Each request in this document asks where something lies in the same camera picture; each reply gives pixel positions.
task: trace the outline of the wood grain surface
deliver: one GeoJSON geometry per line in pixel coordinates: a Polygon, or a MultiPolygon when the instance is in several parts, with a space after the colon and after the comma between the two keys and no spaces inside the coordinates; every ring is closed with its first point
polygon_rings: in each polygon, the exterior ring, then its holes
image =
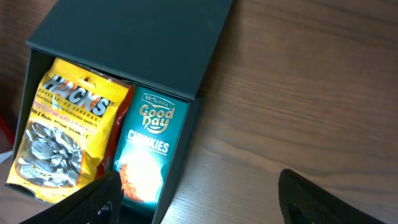
{"type": "MultiPolygon", "coordinates": [[[[24,79],[24,41],[54,3],[0,0],[1,82],[12,84],[11,95],[24,79]]],[[[201,92],[206,102],[164,223],[283,223],[284,168],[398,223],[394,1],[236,0],[201,92]]],[[[19,97],[10,99],[17,110],[19,97]]],[[[44,209],[32,203],[0,194],[0,211],[44,209]]],[[[13,223],[32,214],[0,215],[13,223]]]]}

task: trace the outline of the yellow candy bag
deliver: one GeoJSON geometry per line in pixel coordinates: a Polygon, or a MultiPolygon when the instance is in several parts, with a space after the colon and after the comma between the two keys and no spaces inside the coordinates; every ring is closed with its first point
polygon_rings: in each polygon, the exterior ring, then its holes
{"type": "Polygon", "coordinates": [[[92,182],[130,87],[56,58],[37,89],[7,183],[57,203],[92,182]]]}

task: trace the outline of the teal biscuit packet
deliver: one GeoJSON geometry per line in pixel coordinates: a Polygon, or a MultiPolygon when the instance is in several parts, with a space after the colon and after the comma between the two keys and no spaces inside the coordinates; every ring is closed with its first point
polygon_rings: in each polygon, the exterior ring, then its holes
{"type": "Polygon", "coordinates": [[[116,149],[123,205],[155,211],[188,103],[136,86],[116,149]]]}

